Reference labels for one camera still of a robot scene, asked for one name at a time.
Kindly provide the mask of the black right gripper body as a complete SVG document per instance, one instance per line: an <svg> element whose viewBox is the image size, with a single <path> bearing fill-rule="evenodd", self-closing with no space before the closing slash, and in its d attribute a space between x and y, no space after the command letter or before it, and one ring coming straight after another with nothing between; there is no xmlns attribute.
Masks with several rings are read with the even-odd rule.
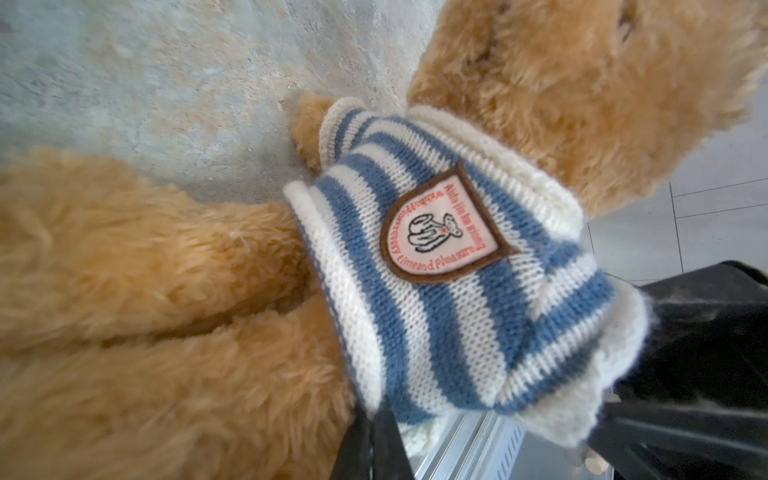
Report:
<svg viewBox="0 0 768 480"><path fill-rule="evenodd" d="M617 479L766 478L766 273L725 261L642 289L658 321L588 446Z"/></svg>

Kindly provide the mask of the blue white striped sweater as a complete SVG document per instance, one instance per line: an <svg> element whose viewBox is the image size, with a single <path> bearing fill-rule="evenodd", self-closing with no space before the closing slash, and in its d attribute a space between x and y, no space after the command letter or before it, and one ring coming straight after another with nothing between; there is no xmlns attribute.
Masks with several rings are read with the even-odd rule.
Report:
<svg viewBox="0 0 768 480"><path fill-rule="evenodd" d="M426 106L337 100L319 154L317 180L285 194L365 411L391 411L411 456L471 411L586 440L653 312L584 249L574 195Z"/></svg>

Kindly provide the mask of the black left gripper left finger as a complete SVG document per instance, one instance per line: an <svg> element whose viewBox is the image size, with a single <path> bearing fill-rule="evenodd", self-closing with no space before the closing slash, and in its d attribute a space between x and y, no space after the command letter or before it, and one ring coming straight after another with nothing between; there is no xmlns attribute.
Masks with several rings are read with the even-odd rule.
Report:
<svg viewBox="0 0 768 480"><path fill-rule="evenodd" d="M330 480L370 480L372 475L372 420L357 404L335 460Z"/></svg>

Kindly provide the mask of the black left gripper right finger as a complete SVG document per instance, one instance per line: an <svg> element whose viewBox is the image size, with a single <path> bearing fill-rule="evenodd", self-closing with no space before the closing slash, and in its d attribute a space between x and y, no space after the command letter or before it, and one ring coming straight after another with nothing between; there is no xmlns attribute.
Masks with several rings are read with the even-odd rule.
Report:
<svg viewBox="0 0 768 480"><path fill-rule="evenodd" d="M395 416L383 403L373 419L373 479L414 480Z"/></svg>

